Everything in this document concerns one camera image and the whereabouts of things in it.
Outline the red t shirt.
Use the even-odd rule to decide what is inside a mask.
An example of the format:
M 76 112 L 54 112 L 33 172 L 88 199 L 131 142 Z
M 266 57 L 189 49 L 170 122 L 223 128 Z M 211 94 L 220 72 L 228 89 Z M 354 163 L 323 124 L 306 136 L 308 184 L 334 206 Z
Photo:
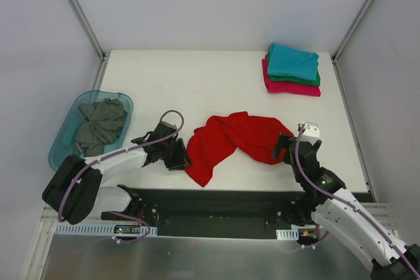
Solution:
M 252 160 L 266 165 L 281 163 L 285 150 L 273 158 L 278 137 L 293 133 L 276 118 L 249 115 L 246 111 L 226 117 L 213 115 L 203 127 L 196 128 L 186 152 L 192 165 L 185 167 L 187 175 L 201 187 L 213 177 L 213 169 L 237 149 Z

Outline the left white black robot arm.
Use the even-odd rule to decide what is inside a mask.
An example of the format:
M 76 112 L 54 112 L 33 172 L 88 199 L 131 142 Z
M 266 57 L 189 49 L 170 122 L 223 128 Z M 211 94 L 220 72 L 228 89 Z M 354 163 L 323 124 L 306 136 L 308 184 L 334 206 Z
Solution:
M 160 121 L 153 131 L 133 139 L 124 148 L 86 159 L 69 155 L 48 183 L 42 199 L 57 212 L 59 222 L 69 224 L 82 222 L 90 213 L 105 219 L 138 218 L 139 198 L 134 189 L 125 184 L 105 184 L 159 160 L 168 170 L 192 166 L 178 133 L 175 125 Z

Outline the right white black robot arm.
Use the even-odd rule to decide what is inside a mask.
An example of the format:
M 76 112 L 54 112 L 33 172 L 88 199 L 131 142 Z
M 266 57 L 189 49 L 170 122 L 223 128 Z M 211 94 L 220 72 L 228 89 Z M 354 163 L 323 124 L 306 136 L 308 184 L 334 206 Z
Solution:
M 280 134 L 273 156 L 291 166 L 304 193 L 282 210 L 296 226 L 314 223 L 327 230 L 371 271 L 371 279 L 418 279 L 419 245 L 407 245 L 373 217 L 332 171 L 320 165 L 321 140 Z

